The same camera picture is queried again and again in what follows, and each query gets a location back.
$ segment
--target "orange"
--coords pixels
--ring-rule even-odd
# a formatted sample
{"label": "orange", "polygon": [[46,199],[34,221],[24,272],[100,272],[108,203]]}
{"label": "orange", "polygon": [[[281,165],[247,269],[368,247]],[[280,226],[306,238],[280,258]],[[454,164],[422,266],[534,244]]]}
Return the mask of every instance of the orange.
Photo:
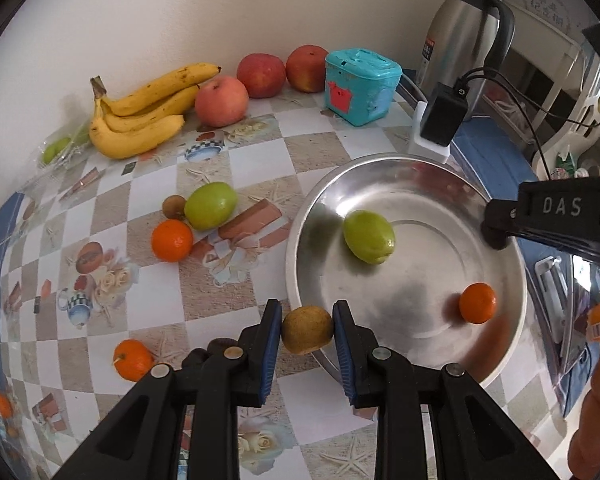
{"label": "orange", "polygon": [[496,313],[496,293],[486,283],[472,283],[460,295],[460,314],[465,321],[480,325]]}
{"label": "orange", "polygon": [[0,393],[0,416],[2,418],[11,418],[13,416],[13,408],[5,394]]}
{"label": "orange", "polygon": [[179,262],[193,247],[193,233],[180,220],[165,220],[151,235],[154,254],[165,262]]}
{"label": "orange", "polygon": [[154,365],[154,357],[136,339],[125,339],[113,352],[113,365],[123,379],[137,383]]}

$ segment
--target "green fruit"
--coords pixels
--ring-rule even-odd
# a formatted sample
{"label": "green fruit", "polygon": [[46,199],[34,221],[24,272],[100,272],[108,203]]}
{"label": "green fruit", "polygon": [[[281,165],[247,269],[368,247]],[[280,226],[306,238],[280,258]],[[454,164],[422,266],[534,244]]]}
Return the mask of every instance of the green fruit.
{"label": "green fruit", "polygon": [[74,138],[74,143],[76,146],[81,146],[89,142],[89,126],[89,123],[86,123],[83,126],[81,126],[80,130]]}
{"label": "green fruit", "polygon": [[53,144],[50,144],[46,147],[45,153],[42,154],[42,162],[45,166],[51,164],[51,162],[58,156],[59,153],[64,150],[71,139],[69,137],[63,137],[62,139],[56,140]]}
{"label": "green fruit", "polygon": [[349,249],[363,262],[381,264],[394,253],[394,228],[378,213],[352,211],[344,219],[342,230]]}
{"label": "green fruit", "polygon": [[234,211],[238,195],[224,182],[199,187],[184,205],[184,215],[197,231],[214,229],[226,222]]}
{"label": "green fruit", "polygon": [[42,163],[45,166],[51,164],[51,161],[56,158],[56,148],[50,144],[46,147],[45,153],[42,154]]}

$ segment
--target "banana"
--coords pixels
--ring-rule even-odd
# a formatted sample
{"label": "banana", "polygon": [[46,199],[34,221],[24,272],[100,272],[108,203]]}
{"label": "banana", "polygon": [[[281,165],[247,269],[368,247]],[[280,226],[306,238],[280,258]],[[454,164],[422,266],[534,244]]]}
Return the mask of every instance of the banana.
{"label": "banana", "polygon": [[149,150],[171,139],[184,125],[184,116],[170,115],[155,121],[139,130],[114,132],[104,120],[104,88],[92,79],[94,112],[89,129],[89,137],[96,149],[110,158],[129,158]]}
{"label": "banana", "polygon": [[105,113],[104,120],[114,132],[129,132],[139,130],[148,124],[155,123],[163,117],[180,115],[193,106],[196,94],[200,90],[199,85],[193,85],[172,95],[162,106],[151,110],[143,115],[132,115],[129,117],[118,117],[114,114]]}
{"label": "banana", "polygon": [[127,117],[180,90],[205,82],[218,73],[220,73],[219,66],[210,63],[195,63],[154,79],[122,99],[112,100],[103,96],[102,101],[117,116]]}

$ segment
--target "thermos handle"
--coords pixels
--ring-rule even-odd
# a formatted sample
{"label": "thermos handle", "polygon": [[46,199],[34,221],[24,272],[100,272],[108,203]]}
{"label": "thermos handle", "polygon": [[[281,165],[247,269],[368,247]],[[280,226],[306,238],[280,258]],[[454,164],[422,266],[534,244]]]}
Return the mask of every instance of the thermos handle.
{"label": "thermos handle", "polygon": [[493,45],[491,45],[491,49],[484,59],[484,66],[499,70],[504,57],[509,51],[511,41],[513,41],[513,33],[516,30],[516,19],[511,9],[502,0],[492,0],[491,5],[498,9],[500,24],[498,25],[496,39],[493,41]]}

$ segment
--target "apple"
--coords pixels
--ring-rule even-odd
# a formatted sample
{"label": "apple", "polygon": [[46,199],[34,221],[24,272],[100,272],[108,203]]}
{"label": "apple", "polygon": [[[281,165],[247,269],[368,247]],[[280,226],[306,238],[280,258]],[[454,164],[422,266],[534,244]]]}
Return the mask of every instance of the apple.
{"label": "apple", "polygon": [[248,105],[245,86],[235,77],[219,75],[200,88],[195,109],[202,124],[222,128],[243,118]]}
{"label": "apple", "polygon": [[238,65],[235,76],[247,87],[249,97],[273,97],[286,81],[285,64],[271,54],[249,54]]}
{"label": "apple", "polygon": [[321,46],[303,45],[296,48],[286,60],[286,78],[301,92],[324,92],[328,52]]}

